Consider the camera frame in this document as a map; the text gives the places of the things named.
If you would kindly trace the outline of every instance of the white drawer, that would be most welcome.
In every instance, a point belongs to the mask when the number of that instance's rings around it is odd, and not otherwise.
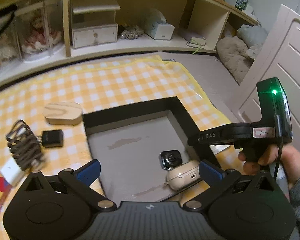
[[[76,49],[84,46],[115,42],[117,41],[117,26],[117,24],[111,24],[73,30],[73,46]]]

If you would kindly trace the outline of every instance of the person's arm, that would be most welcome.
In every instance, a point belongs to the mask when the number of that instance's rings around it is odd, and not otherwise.
[[[260,157],[258,163],[245,162],[243,170],[248,175],[254,175],[260,170],[260,165],[269,165],[277,159],[278,148],[270,145]],[[239,160],[245,161],[243,152],[238,155]],[[290,190],[290,203],[296,213],[297,228],[300,235],[300,152],[292,145],[285,145],[282,149],[281,163],[286,171]]]

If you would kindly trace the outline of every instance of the bottle label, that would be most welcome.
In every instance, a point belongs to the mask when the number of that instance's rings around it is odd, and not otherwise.
[[[237,0],[237,2],[235,3],[235,6],[242,9],[245,7],[247,1],[248,0]]]

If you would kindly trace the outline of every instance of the blue gripper pad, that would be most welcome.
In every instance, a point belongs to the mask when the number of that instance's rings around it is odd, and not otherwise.
[[[199,174],[210,187],[222,180],[227,173],[207,160],[200,161]]]
[[[88,187],[99,178],[100,173],[101,164],[98,160],[89,161],[74,172],[76,178]]]

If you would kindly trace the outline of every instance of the yellow checkered tablecloth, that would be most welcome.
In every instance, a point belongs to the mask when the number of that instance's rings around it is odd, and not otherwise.
[[[43,149],[47,159],[42,168],[44,175],[55,175],[64,168],[77,169],[91,160],[83,123],[49,125],[42,114],[47,103],[76,102],[88,113],[170,96],[178,96],[200,130],[229,123],[183,65],[162,61],[159,56],[70,66],[25,80],[0,92],[0,167],[10,157],[5,135],[17,119],[26,121],[38,135],[42,130],[64,131],[62,148]],[[222,168],[242,171],[242,163],[236,156],[233,147],[217,154]],[[103,194],[98,180],[91,187]],[[200,182],[175,199],[184,203],[207,188],[205,182]],[[9,239],[2,216],[16,190],[9,194],[0,213],[0,240]]]

